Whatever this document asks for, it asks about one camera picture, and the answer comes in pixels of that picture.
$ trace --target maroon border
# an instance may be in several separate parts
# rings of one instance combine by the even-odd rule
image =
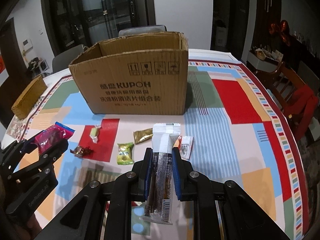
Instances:
[[[29,117],[28,121],[26,122],[26,125],[25,125],[25,128],[24,128],[24,131],[21,135],[21,138],[19,140],[19,142],[22,140],[22,138],[24,137],[24,134],[26,133],[26,130],[28,128],[28,125],[29,125],[29,122],[30,122],[30,119],[36,114],[36,112],[39,110],[40,106],[42,105],[43,101],[47,99],[48,95],[51,93],[51,91],[56,87],[56,85],[64,78],[68,78],[68,77],[72,77],[72,75],[67,75],[67,76],[64,76],[62,78],[59,79],[59,81],[50,89],[50,91],[47,93],[47,95],[42,99],[41,103],[39,104],[39,106],[37,107],[37,109],[35,110],[35,112]]]
[[[293,138],[292,132],[290,130],[289,125],[287,124],[282,112],[280,111],[279,107],[276,103],[272,100],[267,90],[262,86],[260,81],[253,75],[253,73],[244,65],[244,64],[234,64],[230,62],[222,62],[222,61],[212,61],[212,60],[199,60],[199,59],[189,59],[188,61],[199,61],[199,62],[211,62],[211,63],[219,63],[219,64],[226,64],[226,65],[237,65],[239,66],[243,72],[254,82],[254,84],[259,88],[269,105],[272,107],[273,111],[277,114],[284,129],[285,135],[287,136],[288,142],[291,147],[292,155],[296,164],[297,174],[299,178],[299,185],[301,191],[301,198],[302,198],[302,218],[303,218],[303,229],[302,232],[305,234],[309,229],[309,205],[308,205],[308,191],[306,187],[306,177],[303,171],[302,162],[300,158],[300,153],[296,146],[295,139]]]

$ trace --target door handle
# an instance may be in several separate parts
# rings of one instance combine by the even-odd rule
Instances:
[[[134,19],[135,14],[134,14],[134,6],[133,6],[133,2],[130,2],[130,10],[131,10],[131,16],[132,16],[132,19]]]

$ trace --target blue gripper pad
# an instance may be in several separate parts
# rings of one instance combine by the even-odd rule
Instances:
[[[147,169],[147,176],[144,181],[145,187],[144,187],[144,199],[147,200],[149,196],[149,191],[150,191],[150,181],[151,181],[151,171],[152,171],[152,150],[151,154],[149,156],[149,163],[148,163],[148,169]]]
[[[173,174],[174,189],[176,191],[177,198],[178,200],[181,200],[181,181],[180,181],[180,176],[178,171],[175,150],[172,150],[172,174]]]

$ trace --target pink snack package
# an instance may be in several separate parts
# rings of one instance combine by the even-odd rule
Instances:
[[[63,125],[62,123],[55,122],[55,124],[48,127],[35,137],[35,143],[38,145],[39,155],[42,155],[47,149],[61,139],[68,140],[73,136],[74,132],[75,130]]]

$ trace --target patchwork tablecloth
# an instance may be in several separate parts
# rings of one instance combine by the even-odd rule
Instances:
[[[133,131],[156,122],[181,123],[182,135],[194,137],[190,161],[212,180],[236,181],[290,237],[308,229],[308,196],[300,155],[285,118],[267,91],[244,65],[189,60],[186,112],[183,116],[94,115],[71,75],[57,80],[28,118],[13,118],[6,136],[30,138],[56,121],[76,130],[69,149],[55,163],[59,185],[38,208],[45,226],[87,183],[112,181],[132,166],[117,165],[117,143],[133,141]],[[99,124],[98,144],[89,137]],[[78,144],[94,153],[79,159],[70,153]],[[136,145],[143,159],[151,141]],[[25,155],[20,168],[38,158]],[[173,198],[173,225],[140,220],[143,206],[132,208],[132,239],[192,239],[192,203]]]

